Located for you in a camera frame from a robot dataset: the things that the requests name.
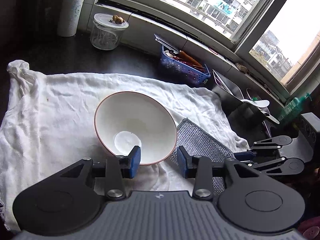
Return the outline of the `white ceramic bowl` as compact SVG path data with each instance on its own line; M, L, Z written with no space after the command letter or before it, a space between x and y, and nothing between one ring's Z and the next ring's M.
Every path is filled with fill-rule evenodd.
M175 150L177 128L168 110L138 92L116 92L104 98L94 114L94 128L103 147L112 155L141 150L140 165L167 159Z

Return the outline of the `brown-handled kitchen knife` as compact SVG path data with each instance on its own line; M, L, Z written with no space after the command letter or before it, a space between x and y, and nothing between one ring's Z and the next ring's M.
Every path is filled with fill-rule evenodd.
M188 54L186 54L184 51L179 50L178 48L176 48L175 46L173 46L172 44L170 44L169 42L167 42L164 38L162 38L161 36L154 34L155 36L155 41L157 41L158 43L160 43L161 45L163 45L164 47L168 48L170 51L173 52L174 55L176 55L177 57L179 57L180 59L182 59L183 61L191 64L192 66L196 66L199 68L203 68L203 65L200 64L198 61L196 61L195 59L193 59L191 56L189 56Z

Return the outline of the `window frame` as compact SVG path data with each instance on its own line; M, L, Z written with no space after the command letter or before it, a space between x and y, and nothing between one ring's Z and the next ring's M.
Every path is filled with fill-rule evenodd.
M319 0L97 0L147 14L244 64L277 97L319 85Z

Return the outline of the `metal sink tray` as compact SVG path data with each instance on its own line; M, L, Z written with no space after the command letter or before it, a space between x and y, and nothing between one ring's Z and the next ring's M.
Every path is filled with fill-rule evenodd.
M221 73L215 70L212 70L212 74L217 86L220 87L222 90L238 98L239 100L248 99L248 96L242 93L238 85L233 83L227 77L223 76Z

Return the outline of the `green dish soap bottle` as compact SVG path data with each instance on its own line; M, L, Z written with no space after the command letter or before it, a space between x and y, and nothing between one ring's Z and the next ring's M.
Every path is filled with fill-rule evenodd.
M312 100L309 93L306 93L304 96L297 98L294 97L280 112L278 116L278 121L280 126L285 126L292 120L294 120L300 112L303 110L303 107L307 100Z

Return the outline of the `grey mesh dish cloth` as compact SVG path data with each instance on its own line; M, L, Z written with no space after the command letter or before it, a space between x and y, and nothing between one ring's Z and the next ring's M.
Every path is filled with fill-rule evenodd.
M190 155L205 156L217 163L224 162L226 158L235 157L229 148L187 118L183 119L177 127L176 146L183 146ZM169 190L192 192L193 182L190 179L184 179L178 169L176 151L172 153L167 164L170 167L168 172Z

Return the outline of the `brown lump on windowsill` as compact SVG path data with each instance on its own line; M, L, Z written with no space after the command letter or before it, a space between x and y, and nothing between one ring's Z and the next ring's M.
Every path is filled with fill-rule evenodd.
M240 72L242 72L242 73L244 73L244 74L247 74L247 73L248 73L248 69L247 69L244 65L242 65L242 64L240 64L240 63L236 63L235 65L236 65L236 67L238 68L238 70L239 70Z

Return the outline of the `blue plastic basket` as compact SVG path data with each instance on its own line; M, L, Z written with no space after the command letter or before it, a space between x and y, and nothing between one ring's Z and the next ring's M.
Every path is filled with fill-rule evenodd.
M180 60L176 60L173 55L169 56L169 54L169 50L166 47L161 46L161 66L184 79L187 83L199 86L210 79L211 74L205 64L202 65L204 70L200 70L198 66L193 67L185 64Z

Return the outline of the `glass jar with lid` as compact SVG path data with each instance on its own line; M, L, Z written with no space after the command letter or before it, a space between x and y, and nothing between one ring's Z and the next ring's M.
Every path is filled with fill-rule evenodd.
M93 17L93 27L90 35L91 44L100 50L113 50L120 43L123 32L129 27L125 21L117 25L109 14L97 13Z

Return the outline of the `white paper towel roll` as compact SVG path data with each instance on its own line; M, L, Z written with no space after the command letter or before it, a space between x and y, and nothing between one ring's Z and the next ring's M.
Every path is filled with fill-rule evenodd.
M57 25L57 34L59 36L71 37L76 34L83 3L84 0L62 0Z

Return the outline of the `ginger piece on jar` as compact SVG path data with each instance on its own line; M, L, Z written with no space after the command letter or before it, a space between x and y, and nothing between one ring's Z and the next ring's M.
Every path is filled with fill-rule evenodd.
M125 22L125 20L122 17L118 16L118 15L113 15L111 22L113 22L113 23L115 23L117 25L121 25L121 24L123 24Z

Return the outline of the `white rice spoon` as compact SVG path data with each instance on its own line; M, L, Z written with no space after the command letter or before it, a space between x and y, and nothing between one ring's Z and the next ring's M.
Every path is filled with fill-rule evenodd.
M255 107L258 108L265 108L268 107L270 102L268 100L257 100L257 101L252 101L248 99L242 99L241 102L249 103Z

